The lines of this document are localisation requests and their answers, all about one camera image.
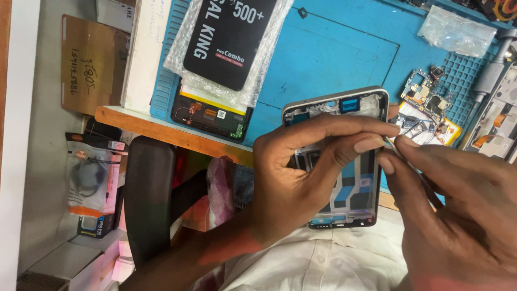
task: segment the hand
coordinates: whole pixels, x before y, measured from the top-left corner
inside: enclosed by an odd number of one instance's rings
[[[398,106],[390,106],[389,118]],[[396,136],[398,126],[370,117],[320,114],[279,127],[253,145],[255,189],[249,207],[254,236],[268,247],[316,215],[330,200],[336,179],[360,153],[384,146],[381,136]],[[310,172],[288,168],[295,150],[325,137],[335,140]]]
[[[431,208],[417,174],[378,154],[404,221],[402,250],[414,290],[517,289],[517,169],[441,145],[395,145],[446,205]]]

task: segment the plastic packaging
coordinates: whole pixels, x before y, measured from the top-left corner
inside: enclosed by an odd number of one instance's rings
[[[275,50],[282,24],[294,0],[278,0],[272,12],[266,31],[258,47],[255,59],[244,88],[237,92],[194,74],[183,67],[183,60],[192,36],[203,0],[192,0],[183,23],[171,46],[163,66],[180,75],[182,83],[226,99],[234,106],[255,107],[266,77],[269,62]]]
[[[121,155],[128,146],[107,138],[66,133],[68,212],[101,217],[114,213]]]
[[[429,44],[458,54],[483,57],[497,30],[432,6],[418,36]]]

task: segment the white shirt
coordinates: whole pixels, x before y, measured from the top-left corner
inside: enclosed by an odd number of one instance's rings
[[[225,265],[221,291],[391,290],[407,274],[400,213],[379,207],[372,227],[297,229]]]

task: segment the grey tool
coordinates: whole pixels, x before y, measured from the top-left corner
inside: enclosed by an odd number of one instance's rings
[[[505,54],[510,48],[510,44],[517,39],[517,29],[503,30],[499,35],[499,39],[501,40],[501,45],[497,54],[494,56],[492,61],[486,65],[483,73],[479,76],[478,82],[474,86],[476,102],[474,103],[474,106],[472,106],[467,120],[469,120],[472,114],[476,112],[476,109],[483,101],[484,97],[494,90],[495,83],[497,82],[497,79],[499,79],[499,76],[505,67],[503,65]]]
[[[434,190],[429,186],[427,181],[422,176],[422,173],[420,173],[420,171],[417,168],[415,168],[406,158],[404,158],[402,153],[397,149],[395,144],[388,137],[384,137],[384,140],[389,144],[395,155],[397,155],[397,157],[403,160],[418,175],[418,177],[420,178],[420,183],[422,184],[422,187],[425,190],[425,195],[427,196],[427,199],[429,199],[429,202],[431,202],[431,204],[434,206],[434,208],[442,208],[444,206],[443,203],[440,201],[440,199],[438,199],[436,193],[434,193]]]

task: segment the phone display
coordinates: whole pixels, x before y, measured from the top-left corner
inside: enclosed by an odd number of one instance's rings
[[[323,112],[335,115],[364,115],[387,121],[389,94],[381,86],[371,86],[289,103],[282,109],[282,123],[290,126]],[[297,149],[292,165],[310,171],[326,145],[319,142]],[[313,229],[372,226],[377,220],[381,168],[372,150],[361,154],[341,171],[327,206],[308,222]]]

